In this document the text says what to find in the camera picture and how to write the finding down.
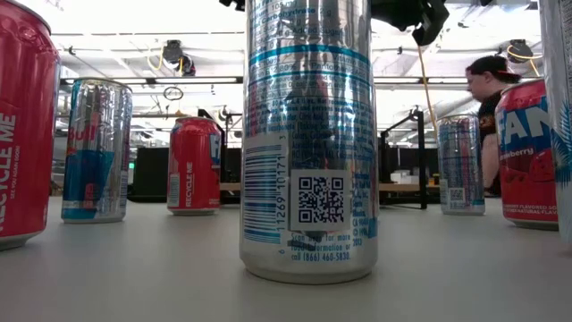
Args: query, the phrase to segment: black shirt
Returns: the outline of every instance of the black shirt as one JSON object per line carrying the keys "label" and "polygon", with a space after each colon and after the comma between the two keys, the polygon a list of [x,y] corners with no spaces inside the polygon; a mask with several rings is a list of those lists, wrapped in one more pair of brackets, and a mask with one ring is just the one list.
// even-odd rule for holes
{"label": "black shirt", "polygon": [[[488,97],[479,108],[478,118],[479,118],[479,131],[481,132],[481,147],[483,146],[484,138],[487,135],[496,134],[496,122],[494,120],[494,110],[501,101],[501,92],[498,91]],[[501,178],[500,175],[494,177],[492,181],[492,186],[490,188],[485,188],[486,191],[493,195],[500,196],[501,194]]]}

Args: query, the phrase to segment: white table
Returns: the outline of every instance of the white table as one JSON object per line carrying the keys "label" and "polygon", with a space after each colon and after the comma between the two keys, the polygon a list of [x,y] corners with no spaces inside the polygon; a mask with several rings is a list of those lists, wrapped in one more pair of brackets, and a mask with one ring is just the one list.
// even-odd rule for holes
{"label": "white table", "polygon": [[2,322],[569,322],[572,251],[557,233],[485,217],[382,209],[380,260],[349,284],[300,286],[247,273],[239,211],[174,217],[128,205],[125,222],[63,225],[0,252]]}

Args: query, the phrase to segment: qr code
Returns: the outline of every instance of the qr code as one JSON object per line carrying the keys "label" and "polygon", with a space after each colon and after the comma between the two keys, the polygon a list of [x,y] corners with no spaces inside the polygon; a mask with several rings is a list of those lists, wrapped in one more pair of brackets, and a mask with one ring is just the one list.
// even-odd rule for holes
{"label": "qr code", "polygon": [[351,224],[351,179],[343,170],[292,171],[291,228],[348,229]]}
{"label": "qr code", "polygon": [[449,202],[465,203],[465,188],[449,188]]}
{"label": "qr code", "polygon": [[343,178],[300,177],[300,223],[343,222],[343,184]]}

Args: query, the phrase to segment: baseball cap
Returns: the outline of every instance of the baseball cap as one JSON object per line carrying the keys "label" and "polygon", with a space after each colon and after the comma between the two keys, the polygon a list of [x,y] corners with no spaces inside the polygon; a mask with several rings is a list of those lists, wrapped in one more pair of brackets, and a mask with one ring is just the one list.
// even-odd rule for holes
{"label": "baseball cap", "polygon": [[475,60],[467,67],[467,71],[471,72],[473,75],[483,75],[485,72],[489,72],[499,81],[508,84],[516,84],[520,81],[521,76],[509,72],[508,65],[509,63],[505,57],[490,55]]}

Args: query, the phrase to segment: red bull logo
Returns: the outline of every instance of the red bull logo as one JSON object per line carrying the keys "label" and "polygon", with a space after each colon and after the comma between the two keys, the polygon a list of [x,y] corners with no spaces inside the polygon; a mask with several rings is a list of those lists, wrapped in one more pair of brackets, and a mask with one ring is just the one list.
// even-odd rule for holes
{"label": "red bull logo", "polygon": [[95,140],[97,137],[98,125],[99,113],[92,113],[89,118],[89,125],[85,126],[82,131],[78,131],[76,127],[70,126],[68,140]]}

